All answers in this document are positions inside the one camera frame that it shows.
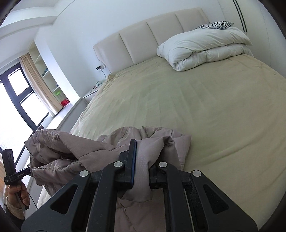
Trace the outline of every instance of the window frame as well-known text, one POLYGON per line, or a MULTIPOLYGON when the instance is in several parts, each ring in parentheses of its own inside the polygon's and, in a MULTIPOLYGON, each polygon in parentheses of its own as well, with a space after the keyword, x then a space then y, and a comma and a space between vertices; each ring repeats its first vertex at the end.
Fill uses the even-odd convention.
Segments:
MULTIPOLYGON (((27 123, 27 125, 32 129, 32 134, 37 130, 37 128, 39 127, 39 125, 45 120, 45 118, 49 115, 49 113, 46 114, 46 116, 40 121, 40 123, 38 125, 36 125, 32 119, 29 117, 29 115, 26 113, 26 111, 23 109, 23 107, 21 106, 21 103, 23 103, 32 93, 34 93, 34 90, 32 89, 22 67, 20 63, 17 63, 16 65, 14 65, 13 67, 9 68, 8 70, 6 70, 4 73, 2 73, 0 75, 0 83, 3 83, 4 88, 9 96, 9 98, 11 99, 13 105, 15 106, 16 110, 18 111, 18 113, 20 114, 20 116, 23 118, 23 120, 27 123), (9 77, 8 75, 11 74, 12 72, 16 71, 17 69, 20 69, 23 77, 25 78, 25 80, 28 83, 28 87, 19 94, 19 96, 17 96, 17 94, 15 93, 10 81, 9 81, 9 77)), ((23 146, 21 152, 19 153, 16 163, 17 161, 20 159, 23 151, 25 149, 25 146, 23 146)))

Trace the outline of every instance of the red container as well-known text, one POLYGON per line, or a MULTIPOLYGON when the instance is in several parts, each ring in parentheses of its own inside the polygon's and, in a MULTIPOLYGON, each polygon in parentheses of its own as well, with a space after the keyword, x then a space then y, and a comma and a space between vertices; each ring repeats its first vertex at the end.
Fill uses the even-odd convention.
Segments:
POLYGON ((61 102, 61 105, 64 107, 66 106, 68 103, 70 103, 69 99, 64 99, 62 102, 61 102))

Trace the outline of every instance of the round metal bolt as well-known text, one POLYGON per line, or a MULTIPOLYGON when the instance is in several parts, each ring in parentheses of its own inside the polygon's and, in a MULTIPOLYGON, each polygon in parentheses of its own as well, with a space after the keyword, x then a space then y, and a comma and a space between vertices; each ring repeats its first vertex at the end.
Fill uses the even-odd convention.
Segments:
POLYGON ((194 175, 195 177, 199 177, 199 176, 202 175, 202 173, 201 173, 200 171, 198 171, 198 170, 194 170, 194 171, 193 171, 193 175, 194 175))
POLYGON ((84 170, 80 172, 81 177, 86 177, 88 175, 88 171, 84 170))
POLYGON ((123 165, 123 163, 121 162, 121 161, 116 161, 115 163, 114 163, 114 166, 115 167, 121 167, 123 165))
POLYGON ((160 167, 167 167, 167 165, 168 165, 168 164, 167 164, 166 162, 160 162, 160 163, 159 163, 159 166, 160 166, 160 167))

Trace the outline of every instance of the person's arm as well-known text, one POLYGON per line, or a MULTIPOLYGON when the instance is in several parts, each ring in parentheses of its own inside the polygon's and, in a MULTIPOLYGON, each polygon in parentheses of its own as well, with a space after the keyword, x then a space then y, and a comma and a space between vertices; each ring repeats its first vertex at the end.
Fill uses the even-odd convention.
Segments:
POLYGON ((21 191, 22 202, 25 205, 30 205, 31 200, 29 198, 27 188, 23 182, 17 186, 8 187, 8 196, 6 198, 6 214, 13 221, 13 223, 21 229, 21 226, 25 220, 24 212, 17 200, 16 193, 21 191))

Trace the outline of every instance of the window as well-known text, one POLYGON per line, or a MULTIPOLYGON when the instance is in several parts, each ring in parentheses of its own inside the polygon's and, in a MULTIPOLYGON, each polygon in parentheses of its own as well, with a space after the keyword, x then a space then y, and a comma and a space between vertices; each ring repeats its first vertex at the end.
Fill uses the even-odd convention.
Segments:
POLYGON ((20 63, 0 75, 0 151, 12 149, 16 160, 47 115, 20 63))

